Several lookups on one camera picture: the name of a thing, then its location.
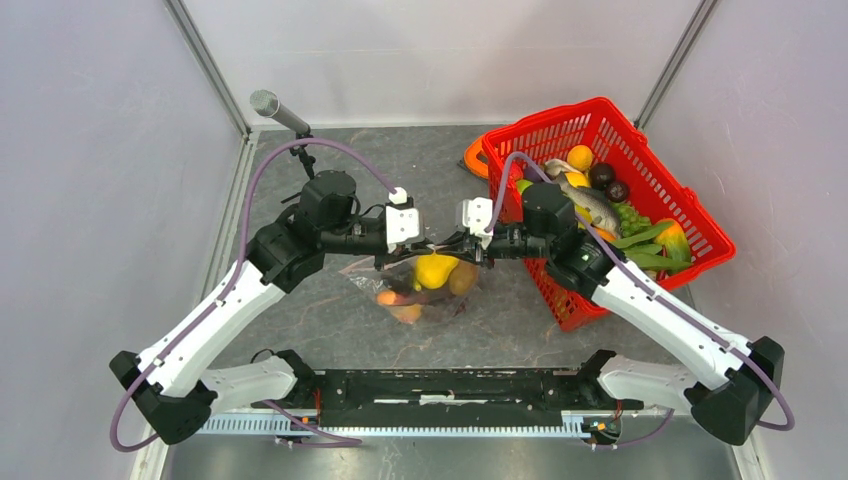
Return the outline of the yellow bell pepper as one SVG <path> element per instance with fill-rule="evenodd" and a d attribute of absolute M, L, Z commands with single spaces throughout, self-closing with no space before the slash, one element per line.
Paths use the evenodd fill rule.
<path fill-rule="evenodd" d="M 419 256 L 414 267 L 413 287 L 416 290 L 442 288 L 458 263 L 458 258 L 448 255 L 432 253 Z"/>

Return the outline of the clear zip top bag pink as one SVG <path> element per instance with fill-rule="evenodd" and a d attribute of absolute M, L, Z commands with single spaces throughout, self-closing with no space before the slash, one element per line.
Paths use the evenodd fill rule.
<path fill-rule="evenodd" d="M 448 321 L 462 314 L 478 290 L 481 268 L 433 251 L 403 260 L 392 260 L 378 269 L 367 257 L 340 270 L 367 298 L 395 320 Z"/>

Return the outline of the papaya slice orange brown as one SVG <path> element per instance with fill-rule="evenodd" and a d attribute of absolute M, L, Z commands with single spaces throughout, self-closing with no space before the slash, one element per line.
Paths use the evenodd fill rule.
<path fill-rule="evenodd" d="M 383 307 L 404 307 L 425 303 L 421 293 L 416 291 L 402 294 L 393 290 L 383 290 L 376 295 L 375 300 L 378 305 Z"/>

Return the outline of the orange fruit with leaf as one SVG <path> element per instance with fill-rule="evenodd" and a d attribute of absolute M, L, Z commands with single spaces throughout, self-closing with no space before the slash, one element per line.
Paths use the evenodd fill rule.
<path fill-rule="evenodd" d="M 421 304 L 391 306 L 389 312 L 403 324 L 414 324 L 421 318 L 423 306 Z"/>

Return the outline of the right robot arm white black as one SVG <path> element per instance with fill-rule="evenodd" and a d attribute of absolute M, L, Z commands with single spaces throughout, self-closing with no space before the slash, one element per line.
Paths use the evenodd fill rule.
<path fill-rule="evenodd" d="M 602 408 L 613 399 L 686 411 L 713 437 L 742 445 L 757 428 L 787 432 L 794 412 L 780 390 L 785 351 L 769 337 L 751 341 L 679 300 L 602 239 L 556 184 L 534 184 L 521 197 L 521 221 L 501 223 L 502 199 L 465 199 L 457 233 L 440 251 L 470 263 L 539 259 L 555 283 L 623 318 L 677 359 L 675 365 L 602 353 L 577 382 L 580 400 Z"/>

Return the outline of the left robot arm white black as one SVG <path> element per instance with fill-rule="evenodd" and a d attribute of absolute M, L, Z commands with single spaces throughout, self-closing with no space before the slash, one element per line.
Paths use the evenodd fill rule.
<path fill-rule="evenodd" d="M 263 401 L 306 405 L 313 379 L 289 354 L 227 369 L 211 362 L 265 310 L 319 272 L 327 254 L 387 257 L 422 237 L 419 211 L 401 187 L 376 217 L 364 217 L 356 183 L 345 172 L 316 174 L 272 223 L 241 246 L 225 277 L 192 313 L 139 354 L 118 353 L 110 368 L 167 445 L 198 432 L 214 415 Z"/>

